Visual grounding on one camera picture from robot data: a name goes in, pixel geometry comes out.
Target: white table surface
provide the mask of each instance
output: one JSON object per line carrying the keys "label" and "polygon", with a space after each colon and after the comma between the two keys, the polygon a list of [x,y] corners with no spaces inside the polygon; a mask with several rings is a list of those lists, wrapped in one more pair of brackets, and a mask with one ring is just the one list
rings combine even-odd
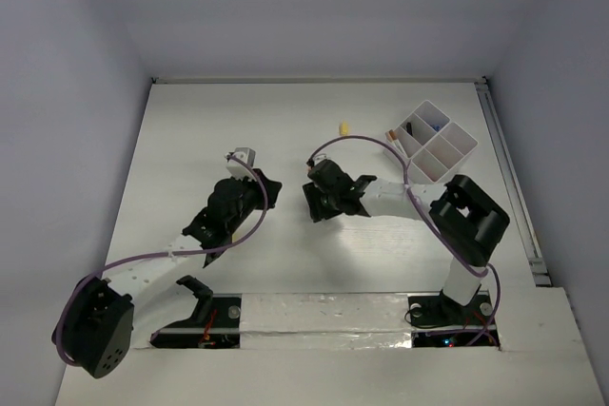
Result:
{"label": "white table surface", "polygon": [[[193,272],[215,293],[440,290],[450,256],[422,222],[340,217],[313,224],[301,189],[306,158],[337,135],[339,122],[382,138],[425,99],[479,141],[462,173],[511,215],[472,84],[159,85],[150,93],[108,261],[163,249],[226,176],[223,155],[249,146],[256,166],[284,188],[250,241]],[[400,179],[376,145],[346,141],[326,152],[354,178]],[[479,395],[495,404],[602,404],[568,302],[559,289],[535,288],[514,223],[492,262],[503,287],[503,352],[132,350],[101,380],[68,368],[57,404],[480,404]],[[450,377],[446,391],[439,377]]]}

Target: cable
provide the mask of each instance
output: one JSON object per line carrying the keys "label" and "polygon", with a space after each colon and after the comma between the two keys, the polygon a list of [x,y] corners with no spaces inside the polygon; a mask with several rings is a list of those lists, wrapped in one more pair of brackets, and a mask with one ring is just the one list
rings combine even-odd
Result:
{"label": "cable", "polygon": [[[446,247],[446,249],[448,249],[448,251],[453,255],[453,257],[455,259],[457,259],[457,261],[463,266],[463,268],[465,268],[471,275],[475,276],[476,278],[485,278],[486,275],[488,275],[488,269],[490,269],[493,272],[493,275],[495,276],[495,282],[497,283],[497,298],[495,301],[495,306],[493,307],[493,312],[489,316],[488,321],[486,322],[486,325],[479,331],[479,333],[475,337],[472,338],[471,341],[469,341],[467,344],[465,344],[466,346],[471,346],[478,339],[480,339],[484,334],[488,334],[488,332],[487,332],[488,325],[490,325],[492,323],[493,319],[495,318],[495,315],[497,314],[497,310],[499,309],[499,303],[501,301],[501,284],[500,284],[499,274],[497,273],[497,270],[491,263],[488,263],[488,264],[486,264],[486,266],[488,268],[484,269],[480,273],[477,272],[465,261],[465,259],[455,249],[453,249],[453,247],[448,243],[448,241],[444,239],[444,237],[442,236],[442,234],[440,233],[440,231],[438,230],[436,225],[430,219],[427,218],[425,211],[422,209],[420,199],[418,199],[412,193],[412,189],[410,187],[409,180],[408,180],[408,166],[410,165],[410,161],[408,161],[408,164],[407,164],[406,161],[403,159],[403,157],[401,155],[399,155],[391,146],[386,145],[385,143],[383,143],[380,140],[377,140],[377,139],[371,138],[371,137],[366,137],[364,135],[346,135],[344,137],[337,137],[333,140],[330,140],[329,142],[326,142],[323,145],[321,145],[320,147],[318,147],[317,149],[315,149],[313,154],[311,154],[311,156],[309,157],[309,161],[312,161],[313,158],[326,147],[328,147],[330,145],[334,145],[335,143],[341,142],[342,140],[350,140],[350,139],[364,140],[367,142],[375,143],[375,144],[380,145],[380,146],[384,147],[385,149],[389,150],[391,152],[391,154],[394,155],[394,157],[398,160],[398,162],[400,162],[400,165],[402,166],[403,184],[406,188],[406,195],[408,196],[408,199],[410,200],[410,202],[412,202],[413,206],[415,207],[415,210],[421,217],[422,221],[425,222],[425,224],[427,225],[429,230],[431,230],[431,232],[436,236],[436,238],[444,245],[444,247]],[[450,331],[450,333],[451,334],[472,333],[472,332],[476,332],[476,331],[478,331],[478,330],[470,330],[470,329],[463,328],[462,330]]]}
{"label": "cable", "polygon": [[486,320],[486,324],[482,327],[480,332],[472,338],[471,341],[469,341],[467,344],[465,344],[466,346],[471,346],[472,344],[474,344],[478,339],[480,339],[484,335],[485,332],[488,331],[488,326],[491,323],[493,323],[493,320],[495,319],[495,315],[497,314],[497,310],[499,309],[499,303],[501,302],[501,282],[499,281],[499,273],[497,273],[497,269],[491,263],[488,263],[487,266],[488,266],[488,268],[490,268],[491,272],[493,273],[493,276],[495,277],[495,283],[497,284],[497,297],[495,298],[495,306],[493,306],[493,311],[491,312],[491,315]]}
{"label": "cable", "polygon": [[465,344],[466,346],[471,346],[481,336],[487,336],[487,337],[489,337],[490,340],[493,342],[493,344],[495,344],[496,346],[499,346],[498,343],[497,343],[497,340],[495,339],[495,337],[493,337],[485,329],[478,330],[477,328],[463,328],[462,330],[441,330],[440,332],[433,332],[433,333],[428,332],[428,333],[425,333],[425,335],[430,337],[432,335],[457,335],[457,334],[460,334],[460,333],[476,333],[476,332],[479,332],[478,335],[474,339],[469,341],[467,344]]}
{"label": "cable", "polygon": [[341,142],[342,140],[365,140],[367,142],[372,142],[372,143],[376,143],[377,145],[381,145],[382,147],[388,149],[389,151],[391,151],[391,153],[396,157],[396,159],[398,159],[398,161],[400,162],[400,165],[402,166],[403,169],[403,183],[406,186],[406,195],[408,196],[408,199],[410,200],[410,202],[412,202],[413,206],[415,207],[415,210],[417,211],[417,213],[419,214],[419,217],[422,219],[423,222],[425,222],[425,224],[427,225],[427,227],[429,228],[429,230],[431,230],[431,232],[436,236],[436,238],[444,245],[444,247],[446,249],[448,249],[448,251],[453,255],[453,257],[455,259],[457,259],[457,261],[459,261],[459,263],[461,265],[463,265],[463,268],[465,268],[471,275],[475,276],[476,278],[484,278],[487,275],[487,271],[484,270],[482,272],[477,272],[476,270],[474,270],[469,263],[467,263],[465,261],[465,259],[461,256],[461,254],[459,254],[442,236],[442,234],[440,233],[440,231],[436,228],[436,225],[434,225],[434,223],[432,223],[428,218],[427,215],[425,214],[425,211],[422,209],[420,203],[419,203],[419,199],[412,193],[412,189],[410,188],[410,184],[408,182],[408,166],[410,165],[410,161],[408,161],[408,164],[405,162],[405,160],[402,158],[402,156],[400,156],[391,146],[386,145],[385,143],[383,143],[380,140],[377,140],[375,138],[371,138],[371,137],[366,137],[364,135],[347,135],[345,137],[338,137],[335,138],[333,140],[330,140],[329,142],[324,143],[323,145],[321,145],[320,147],[318,147],[317,149],[315,149],[315,151],[313,152],[313,154],[311,154],[311,157],[309,158],[309,161],[313,160],[313,158],[319,154],[319,152],[330,146],[333,145],[337,142]]}
{"label": "cable", "polygon": [[482,325],[486,325],[486,320],[480,315],[480,313],[477,313],[476,311],[474,311],[474,317],[476,319],[478,319]]}
{"label": "cable", "polygon": [[[236,157],[234,157],[232,155],[230,157],[228,157],[228,159],[230,161],[235,161],[237,164],[243,166],[254,177],[254,179],[256,180],[256,183],[258,183],[258,185],[260,186],[260,188],[263,192],[263,200],[264,200],[264,207],[263,207],[262,213],[260,215],[260,218],[258,219],[256,224],[251,228],[251,230],[249,230],[245,235],[243,235],[236,242],[231,242],[224,246],[214,247],[212,249],[174,252],[173,253],[174,256],[176,256],[176,257],[197,256],[200,254],[214,254],[217,252],[225,251],[227,249],[230,249],[231,247],[238,246],[239,244],[242,244],[243,242],[245,242],[258,230],[260,225],[263,223],[263,220],[265,219],[265,216],[266,216],[266,212],[268,211],[268,194],[266,193],[265,185],[263,184],[262,180],[260,179],[258,174],[254,171],[254,169],[251,166],[249,166],[245,162],[241,161],[240,159],[237,159]],[[57,348],[57,354],[59,354],[60,359],[62,359],[66,364],[68,364],[70,366],[79,366],[74,360],[72,360],[68,356],[68,354],[66,354],[66,350],[64,349],[62,340],[63,340],[63,335],[64,335],[64,325],[66,324],[66,316],[68,315],[69,308],[74,303],[74,300],[76,300],[76,297],[78,296],[78,294],[85,288],[85,286],[87,286],[87,284],[89,282],[91,282],[95,278],[100,278],[105,271],[108,271],[109,269],[115,268],[117,266],[124,265],[125,263],[131,263],[132,261],[142,261],[142,260],[147,260],[147,259],[160,259],[162,257],[168,257],[168,256],[169,256],[168,251],[161,251],[161,252],[152,252],[149,254],[140,254],[137,256],[127,257],[125,259],[120,259],[119,261],[114,261],[112,263],[109,263],[108,265],[105,265],[100,270],[98,270],[94,273],[91,273],[90,275],[88,275],[84,279],[82,279],[74,288],[74,291],[72,292],[68,301],[66,302],[66,306],[64,306],[64,310],[62,311],[61,316],[59,317],[59,321],[57,322],[57,327],[56,327],[56,331],[55,331],[55,346]]]}
{"label": "cable", "polygon": [[411,316],[410,310],[406,311],[406,314],[404,314],[403,318],[406,322],[408,322],[408,324],[412,328],[416,328],[418,330],[433,330],[435,328],[443,328],[446,326],[446,325],[415,325],[414,323],[412,323],[412,319],[407,319],[408,316]]}
{"label": "cable", "polygon": [[211,328],[211,326],[213,325],[213,321],[216,320],[216,316],[218,315],[218,310],[214,309],[211,312],[211,317],[209,318],[209,322],[206,324],[206,328],[203,331],[203,335],[201,336],[201,339],[199,339],[199,344],[202,344],[203,342],[209,340],[209,329]]}

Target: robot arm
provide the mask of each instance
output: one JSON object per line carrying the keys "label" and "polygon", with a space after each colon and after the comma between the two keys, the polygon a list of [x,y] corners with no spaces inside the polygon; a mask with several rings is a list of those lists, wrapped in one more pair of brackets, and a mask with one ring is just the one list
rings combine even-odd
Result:
{"label": "robot arm", "polygon": [[[421,219],[403,183],[390,183],[371,175],[353,181],[329,159],[309,165],[307,176],[311,183],[305,184],[303,191],[313,222],[343,213]],[[456,175],[446,185],[413,185],[411,190],[423,213],[428,214],[451,248],[471,270],[483,272],[510,222],[505,211],[463,175]],[[412,318],[423,321],[422,325],[459,324],[480,285],[481,278],[454,259],[435,304]]]}
{"label": "robot arm", "polygon": [[[252,168],[253,150],[238,148],[232,155]],[[209,319],[212,293],[187,275],[201,264],[198,256],[187,256],[184,251],[229,246],[232,235],[251,212],[265,207],[262,189],[252,175],[232,161],[226,168],[232,176],[216,183],[207,206],[170,245],[166,256],[135,261],[103,279],[84,279],[87,283],[72,298],[63,321],[61,342],[65,353],[93,377],[104,377],[122,361],[136,325],[135,311],[170,285],[177,282],[190,289],[199,300],[193,316],[202,324]],[[265,188],[268,208],[273,208],[282,184],[269,180],[260,169],[253,171]],[[207,254],[203,267],[223,252]],[[55,344],[56,332],[52,336]]]}

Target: white wall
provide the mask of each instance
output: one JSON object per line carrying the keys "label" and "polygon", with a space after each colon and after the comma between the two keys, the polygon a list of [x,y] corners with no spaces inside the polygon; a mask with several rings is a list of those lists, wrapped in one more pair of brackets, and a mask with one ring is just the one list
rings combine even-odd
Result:
{"label": "white wall", "polygon": [[103,262],[149,78],[108,0],[0,0],[0,404],[54,404],[50,334]]}
{"label": "white wall", "polygon": [[491,79],[555,284],[609,399],[609,2],[541,0]]}
{"label": "white wall", "polygon": [[155,76],[480,76],[532,0],[115,0]]}

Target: purple cable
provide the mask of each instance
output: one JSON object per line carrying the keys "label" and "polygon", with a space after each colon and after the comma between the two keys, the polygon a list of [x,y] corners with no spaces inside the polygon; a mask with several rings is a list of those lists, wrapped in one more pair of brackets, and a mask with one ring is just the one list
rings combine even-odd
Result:
{"label": "purple cable", "polygon": [[[478,331],[479,330],[477,330],[475,328],[462,328],[460,330],[440,330],[438,332],[426,332],[425,334],[427,336],[430,336],[430,335],[456,335],[458,333],[476,333]],[[495,344],[496,346],[499,346],[497,343],[497,340],[484,329],[481,329],[480,332],[476,335],[476,337],[465,345],[471,346],[474,342],[476,342],[478,340],[478,338],[480,338],[482,336],[489,337],[491,339],[491,341],[493,341],[493,344]]]}
{"label": "purple cable", "polygon": [[495,306],[493,307],[493,311],[491,312],[491,315],[486,320],[486,324],[484,325],[484,327],[480,330],[480,332],[477,335],[475,335],[473,337],[473,339],[471,341],[469,341],[467,344],[465,344],[466,346],[471,346],[478,339],[480,339],[482,337],[482,335],[484,335],[487,332],[488,326],[491,323],[493,323],[493,320],[495,319],[495,315],[497,314],[497,310],[499,309],[499,303],[501,301],[501,282],[499,281],[499,273],[497,273],[497,269],[491,263],[486,264],[486,266],[488,266],[488,268],[490,268],[491,272],[493,273],[493,276],[495,277],[495,283],[497,284],[497,297],[495,298]]}
{"label": "purple cable", "polygon": [[[436,236],[436,238],[438,240],[440,240],[440,242],[444,245],[444,247],[446,247],[446,249],[448,249],[448,251],[453,255],[453,257],[455,259],[457,259],[457,261],[463,266],[463,268],[465,268],[471,275],[475,276],[476,278],[486,277],[486,275],[488,274],[488,269],[485,269],[484,271],[479,273],[476,270],[474,270],[471,266],[469,266],[469,264],[465,261],[465,259],[455,249],[453,249],[453,247],[444,239],[444,237],[442,236],[440,231],[436,228],[434,223],[432,223],[427,218],[425,211],[422,209],[422,206],[419,203],[419,200],[417,200],[417,197],[415,197],[415,195],[412,193],[412,189],[410,188],[410,185],[408,183],[408,166],[410,165],[410,161],[408,161],[408,164],[407,164],[406,161],[402,158],[402,156],[400,156],[391,146],[386,145],[385,143],[383,143],[380,140],[377,140],[377,139],[371,138],[371,137],[366,137],[364,135],[345,135],[344,137],[337,137],[333,140],[330,140],[329,142],[326,142],[323,145],[321,145],[320,147],[318,147],[317,149],[315,149],[313,154],[311,154],[311,157],[309,158],[309,160],[313,160],[313,158],[326,147],[328,147],[330,145],[334,145],[335,143],[338,143],[342,140],[351,140],[351,139],[365,140],[367,142],[376,143],[377,145],[381,145],[385,149],[388,149],[391,152],[391,154],[393,154],[395,156],[395,158],[400,162],[400,165],[402,166],[403,184],[406,187],[406,195],[408,196],[408,199],[410,200],[410,202],[412,202],[413,206],[415,207],[415,210],[417,211],[417,213],[419,214],[419,216],[421,217],[423,222],[425,222],[425,224],[427,225],[429,230],[431,230],[431,232]],[[484,327],[480,330],[480,332],[475,337],[473,337],[471,341],[469,341],[467,344],[465,344],[466,346],[471,346],[478,339],[480,339],[483,335],[488,334],[488,326],[491,324],[491,322],[495,318],[495,315],[497,314],[497,310],[499,309],[499,303],[501,301],[501,284],[499,281],[499,274],[497,273],[497,270],[491,263],[488,263],[486,266],[488,268],[490,268],[490,270],[493,272],[493,275],[495,276],[495,281],[497,283],[497,299],[495,300],[495,306],[493,307],[493,311],[492,311],[491,315],[488,317],[488,321],[486,322],[486,325],[484,325]],[[477,330],[470,330],[470,329],[462,329],[462,330],[455,330],[455,331],[446,330],[446,332],[448,332],[452,335],[455,335],[458,333],[472,333],[472,332],[476,332],[476,331]]]}
{"label": "purple cable", "polygon": [[[264,208],[260,215],[260,218],[258,219],[256,224],[251,228],[251,230],[249,230],[245,235],[243,235],[236,242],[232,242],[232,243],[226,244],[224,246],[220,246],[220,247],[214,247],[212,249],[202,249],[202,250],[197,250],[197,251],[181,251],[181,252],[173,253],[174,256],[176,256],[176,257],[196,256],[196,255],[200,255],[200,254],[214,254],[217,252],[225,251],[227,249],[230,249],[231,247],[238,246],[239,244],[245,242],[248,238],[250,238],[256,232],[256,230],[258,230],[260,225],[263,223],[263,220],[265,219],[265,216],[266,216],[266,211],[268,210],[268,194],[266,193],[265,185],[263,184],[260,177],[258,176],[258,174],[256,174],[256,172],[254,171],[254,169],[251,166],[249,166],[245,162],[241,161],[240,159],[237,159],[234,156],[230,156],[228,159],[231,161],[235,161],[237,164],[243,166],[249,173],[251,173],[251,175],[256,180],[256,183],[258,183],[258,185],[260,186],[260,188],[263,192],[263,200],[264,200]],[[68,354],[66,354],[66,351],[64,350],[64,345],[62,344],[63,335],[64,335],[64,325],[66,323],[66,316],[68,315],[69,308],[74,303],[74,300],[76,299],[78,294],[85,288],[85,286],[91,280],[93,280],[95,278],[100,278],[102,276],[102,273],[104,273],[105,271],[108,271],[109,269],[115,268],[120,265],[124,265],[125,263],[130,263],[132,261],[142,261],[142,260],[147,260],[147,259],[159,259],[162,257],[168,257],[168,255],[169,255],[169,253],[167,251],[162,251],[162,252],[152,252],[150,254],[140,254],[138,256],[127,257],[126,259],[120,259],[119,261],[114,261],[112,263],[109,263],[108,265],[105,265],[100,270],[86,276],[83,280],[81,280],[78,283],[78,285],[76,285],[76,287],[74,288],[74,291],[70,295],[68,302],[66,303],[66,306],[64,307],[64,310],[62,311],[61,316],[59,317],[59,321],[57,322],[57,329],[55,332],[55,341],[56,341],[55,345],[57,348],[57,354],[59,354],[60,359],[62,359],[66,364],[68,364],[70,366],[79,366],[74,360],[72,360],[68,356]]]}
{"label": "purple cable", "polygon": [[313,154],[311,154],[311,157],[309,158],[309,160],[312,160],[313,157],[315,157],[317,154],[319,154],[319,152],[322,149],[324,149],[330,145],[333,145],[337,142],[340,142],[342,140],[351,140],[351,139],[365,140],[367,142],[376,143],[377,145],[381,145],[382,147],[391,151],[391,153],[396,157],[396,159],[398,159],[398,161],[400,161],[400,165],[402,166],[402,169],[403,169],[403,183],[406,186],[406,195],[408,196],[408,199],[410,200],[410,202],[412,202],[415,209],[417,210],[419,217],[421,217],[422,221],[425,222],[425,224],[427,225],[429,230],[431,230],[431,232],[436,236],[436,238],[438,240],[440,240],[440,242],[444,245],[444,247],[446,247],[446,249],[448,249],[448,251],[455,257],[455,259],[457,259],[459,261],[459,263],[461,265],[463,265],[463,268],[465,268],[471,275],[475,276],[476,278],[484,278],[487,275],[486,270],[479,273],[476,270],[474,270],[471,266],[469,266],[469,264],[465,261],[465,259],[455,249],[453,249],[453,247],[444,239],[444,237],[442,236],[440,231],[436,228],[436,226],[427,218],[425,211],[422,209],[421,205],[419,204],[419,201],[417,200],[417,197],[415,197],[415,195],[412,193],[412,190],[410,189],[410,185],[408,184],[408,164],[410,164],[410,162],[408,162],[408,164],[406,164],[406,162],[402,158],[402,156],[400,156],[392,147],[390,147],[389,145],[386,145],[385,143],[383,143],[380,140],[376,140],[371,137],[366,137],[364,135],[346,135],[344,137],[338,137],[338,138],[335,138],[334,140],[330,140],[329,142],[326,142],[323,145],[321,145],[320,147],[318,147],[317,149],[315,149]]}

